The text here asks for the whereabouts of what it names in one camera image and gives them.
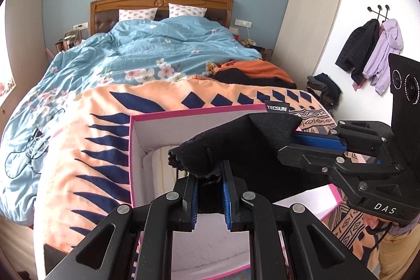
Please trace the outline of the person right hand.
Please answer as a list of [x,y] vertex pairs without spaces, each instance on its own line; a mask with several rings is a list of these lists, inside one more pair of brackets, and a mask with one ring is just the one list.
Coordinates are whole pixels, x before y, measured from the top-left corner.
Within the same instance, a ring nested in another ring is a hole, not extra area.
[[362,220],[367,232],[370,235],[377,235],[385,232],[388,232],[391,235],[399,234],[399,226],[397,223],[393,223],[392,221],[378,218],[367,213],[362,214]]

